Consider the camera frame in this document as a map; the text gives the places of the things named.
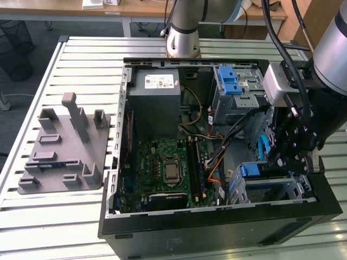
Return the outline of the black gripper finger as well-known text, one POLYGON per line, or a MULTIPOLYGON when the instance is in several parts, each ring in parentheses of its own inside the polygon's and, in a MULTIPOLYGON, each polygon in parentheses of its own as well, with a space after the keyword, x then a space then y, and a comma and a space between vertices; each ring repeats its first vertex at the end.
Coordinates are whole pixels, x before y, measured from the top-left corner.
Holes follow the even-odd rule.
POLYGON ((277 167, 295 175, 318 173, 318 151, 299 152, 295 155, 281 155, 270 152, 267 155, 269 167, 277 167))
POLYGON ((288 107, 275 107, 271 128, 273 131, 273 146, 267 155, 269 162, 282 160, 298 160, 297 148, 298 119, 300 108, 294 105, 288 107))

